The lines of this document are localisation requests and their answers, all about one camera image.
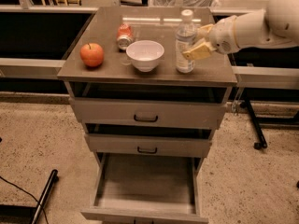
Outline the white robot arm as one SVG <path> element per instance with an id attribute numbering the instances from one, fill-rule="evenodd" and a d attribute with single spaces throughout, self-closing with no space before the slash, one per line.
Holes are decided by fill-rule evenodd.
<path id="1" fill-rule="evenodd" d="M 299 45 L 299 0 L 269 0 L 266 8 L 230 16 L 197 31 L 197 42 L 182 52 L 187 60 L 246 48 L 285 49 Z"/>

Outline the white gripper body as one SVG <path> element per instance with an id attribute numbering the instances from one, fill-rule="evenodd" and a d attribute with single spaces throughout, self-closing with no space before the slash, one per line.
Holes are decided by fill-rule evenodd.
<path id="1" fill-rule="evenodd" d="M 217 21 L 209 32 L 209 42 L 218 53 L 230 54 L 239 51 L 235 39 L 236 16 Z"/>

